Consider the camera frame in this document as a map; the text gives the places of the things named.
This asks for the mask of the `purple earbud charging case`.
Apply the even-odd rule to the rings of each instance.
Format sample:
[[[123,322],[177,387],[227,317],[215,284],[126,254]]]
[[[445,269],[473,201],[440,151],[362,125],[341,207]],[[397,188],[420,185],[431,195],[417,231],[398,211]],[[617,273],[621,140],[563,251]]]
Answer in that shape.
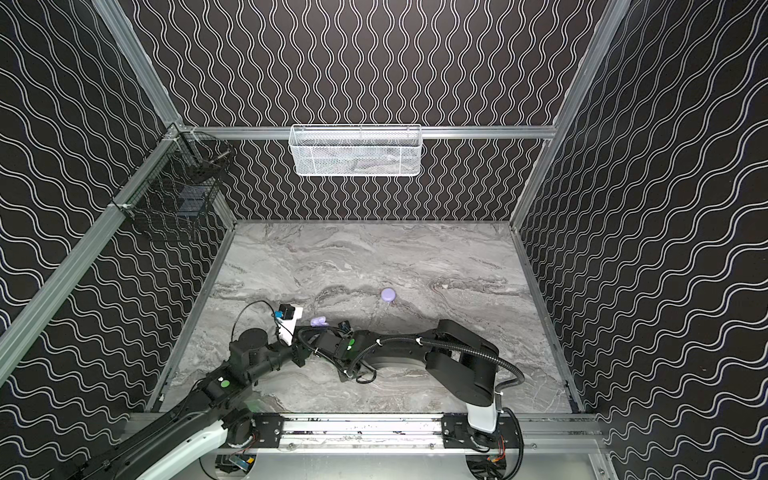
[[[397,293],[393,288],[385,288],[381,291],[381,299],[384,302],[392,303],[397,298]]]

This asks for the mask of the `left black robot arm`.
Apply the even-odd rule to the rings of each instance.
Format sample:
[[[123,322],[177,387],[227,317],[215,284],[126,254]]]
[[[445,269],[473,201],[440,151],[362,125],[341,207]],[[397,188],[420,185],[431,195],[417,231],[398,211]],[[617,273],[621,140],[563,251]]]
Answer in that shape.
[[[268,342],[261,329],[249,329],[229,345],[229,359],[199,380],[175,407],[115,447],[89,460],[68,461],[50,479],[170,479],[189,464],[221,447],[246,451],[279,429],[262,433],[245,399],[258,380],[310,355],[297,327],[291,341]]]

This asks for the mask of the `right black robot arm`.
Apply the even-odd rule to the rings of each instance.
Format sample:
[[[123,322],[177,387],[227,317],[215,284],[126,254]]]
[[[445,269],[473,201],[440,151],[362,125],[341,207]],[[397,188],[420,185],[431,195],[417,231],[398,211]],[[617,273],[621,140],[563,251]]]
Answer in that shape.
[[[343,380],[363,369],[421,366],[467,408],[469,427],[484,435],[496,432],[496,375],[508,363],[490,342],[452,320],[415,334],[382,334],[340,327],[304,328],[296,340],[330,361]]]

